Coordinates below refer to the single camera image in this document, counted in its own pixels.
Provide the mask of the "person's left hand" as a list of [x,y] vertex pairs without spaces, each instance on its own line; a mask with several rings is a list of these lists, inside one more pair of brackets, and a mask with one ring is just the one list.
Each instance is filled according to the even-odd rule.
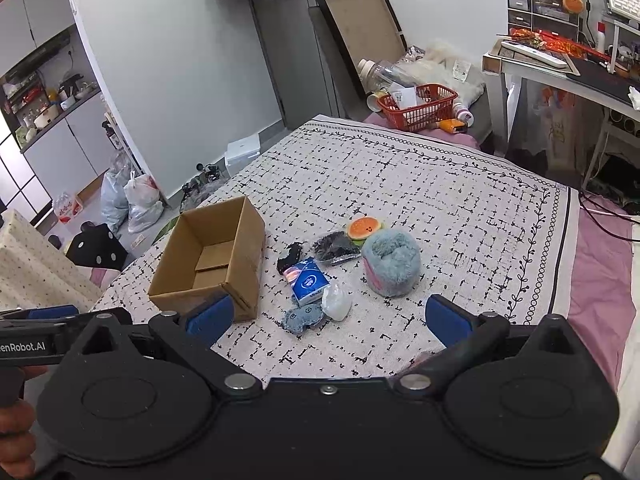
[[35,409],[20,398],[25,380],[43,375],[46,366],[2,367],[1,369],[1,468],[13,479],[29,479],[35,473],[32,459],[36,440],[30,428]]

